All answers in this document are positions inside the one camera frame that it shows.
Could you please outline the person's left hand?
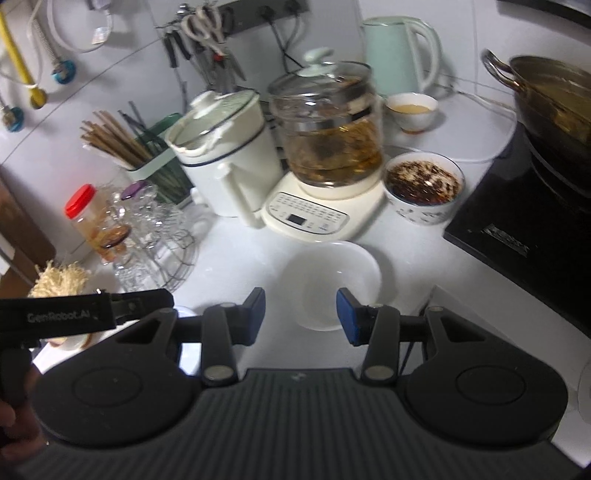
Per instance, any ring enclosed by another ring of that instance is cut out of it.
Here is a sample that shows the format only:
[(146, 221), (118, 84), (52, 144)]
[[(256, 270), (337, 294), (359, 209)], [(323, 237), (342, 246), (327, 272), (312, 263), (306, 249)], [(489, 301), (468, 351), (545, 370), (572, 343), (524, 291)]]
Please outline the person's left hand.
[(1, 432), (9, 439), (1, 458), (9, 463), (23, 462), (47, 447), (29, 400), (18, 407), (1, 401)]

